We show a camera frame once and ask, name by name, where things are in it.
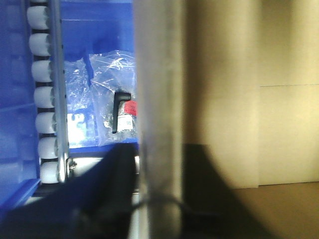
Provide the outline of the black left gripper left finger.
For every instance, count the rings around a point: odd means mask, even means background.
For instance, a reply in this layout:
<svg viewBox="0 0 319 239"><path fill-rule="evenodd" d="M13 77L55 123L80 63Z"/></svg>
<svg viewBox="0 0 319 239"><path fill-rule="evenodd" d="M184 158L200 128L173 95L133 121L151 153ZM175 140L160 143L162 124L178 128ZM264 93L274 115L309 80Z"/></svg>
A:
<svg viewBox="0 0 319 239"><path fill-rule="evenodd" d="M82 176L10 211L3 239L126 239L133 212L136 149L120 143Z"/></svg>

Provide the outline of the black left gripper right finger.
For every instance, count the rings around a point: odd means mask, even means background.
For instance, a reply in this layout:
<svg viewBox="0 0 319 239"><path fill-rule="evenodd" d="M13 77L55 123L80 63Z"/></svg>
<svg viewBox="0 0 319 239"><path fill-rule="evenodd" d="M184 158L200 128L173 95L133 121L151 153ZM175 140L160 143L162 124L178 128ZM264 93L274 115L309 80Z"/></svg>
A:
<svg viewBox="0 0 319 239"><path fill-rule="evenodd" d="M211 164L205 145L183 146L183 239L275 239Z"/></svg>

